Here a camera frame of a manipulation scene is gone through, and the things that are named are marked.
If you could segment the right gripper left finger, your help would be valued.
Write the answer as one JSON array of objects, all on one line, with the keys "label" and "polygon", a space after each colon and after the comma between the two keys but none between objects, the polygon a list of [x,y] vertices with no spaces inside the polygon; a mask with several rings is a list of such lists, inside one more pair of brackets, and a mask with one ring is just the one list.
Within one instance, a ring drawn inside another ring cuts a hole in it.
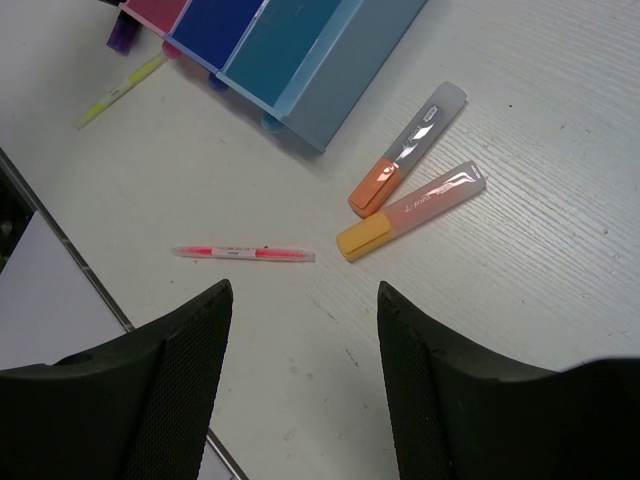
[{"label": "right gripper left finger", "polygon": [[97,347],[1,374],[5,479],[194,479],[231,327],[222,280]]}]

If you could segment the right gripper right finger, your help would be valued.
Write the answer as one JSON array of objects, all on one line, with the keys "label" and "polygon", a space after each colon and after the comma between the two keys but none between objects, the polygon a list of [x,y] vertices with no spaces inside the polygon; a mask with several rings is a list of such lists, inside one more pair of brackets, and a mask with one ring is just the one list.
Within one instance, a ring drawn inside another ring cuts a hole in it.
[{"label": "right gripper right finger", "polygon": [[554,372],[498,354],[388,283],[377,326],[403,479],[635,479],[639,362]]}]

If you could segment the thin pink pen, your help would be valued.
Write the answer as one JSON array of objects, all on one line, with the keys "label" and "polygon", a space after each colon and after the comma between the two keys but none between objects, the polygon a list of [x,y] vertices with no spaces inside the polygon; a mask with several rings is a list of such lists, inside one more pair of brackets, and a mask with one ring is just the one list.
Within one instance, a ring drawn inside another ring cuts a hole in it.
[{"label": "thin pink pen", "polygon": [[315,254],[305,250],[277,248],[180,246],[173,247],[172,253],[182,258],[238,259],[268,262],[313,263]]}]

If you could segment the yellow cap pink highlighter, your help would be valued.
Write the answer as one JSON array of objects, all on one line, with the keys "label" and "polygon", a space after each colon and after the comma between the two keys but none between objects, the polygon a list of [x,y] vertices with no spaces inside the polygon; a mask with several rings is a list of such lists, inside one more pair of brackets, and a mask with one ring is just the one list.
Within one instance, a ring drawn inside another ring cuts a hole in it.
[{"label": "yellow cap pink highlighter", "polygon": [[337,235],[353,262],[469,200],[487,186],[473,161],[463,163]]}]

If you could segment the orange cap grey highlighter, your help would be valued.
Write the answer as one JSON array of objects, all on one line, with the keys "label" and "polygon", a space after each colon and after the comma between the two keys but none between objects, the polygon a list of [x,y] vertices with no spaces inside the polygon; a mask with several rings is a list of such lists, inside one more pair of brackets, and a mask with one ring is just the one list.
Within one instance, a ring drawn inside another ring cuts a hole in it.
[{"label": "orange cap grey highlighter", "polygon": [[348,198],[361,218],[378,211],[467,103],[464,90],[440,84]]}]

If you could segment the thin yellow pen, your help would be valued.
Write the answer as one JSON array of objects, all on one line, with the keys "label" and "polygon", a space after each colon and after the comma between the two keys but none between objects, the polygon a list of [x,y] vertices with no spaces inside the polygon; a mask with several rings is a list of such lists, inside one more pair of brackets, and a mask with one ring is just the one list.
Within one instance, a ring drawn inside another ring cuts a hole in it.
[{"label": "thin yellow pen", "polygon": [[91,123],[104,111],[106,111],[113,103],[126,95],[135,86],[142,83],[151,74],[163,66],[169,58],[163,53],[159,53],[152,57],[149,61],[138,68],[133,74],[129,75],[119,86],[112,89],[105,97],[92,106],[75,124],[77,130],[81,130]]}]

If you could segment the purple cap highlighter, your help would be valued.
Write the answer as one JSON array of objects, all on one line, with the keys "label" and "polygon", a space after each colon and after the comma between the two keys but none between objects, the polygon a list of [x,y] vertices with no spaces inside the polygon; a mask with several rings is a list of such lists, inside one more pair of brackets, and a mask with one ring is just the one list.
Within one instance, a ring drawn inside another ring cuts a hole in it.
[{"label": "purple cap highlighter", "polygon": [[106,45],[118,54],[128,55],[137,40],[140,30],[141,24],[126,12],[121,11]]}]

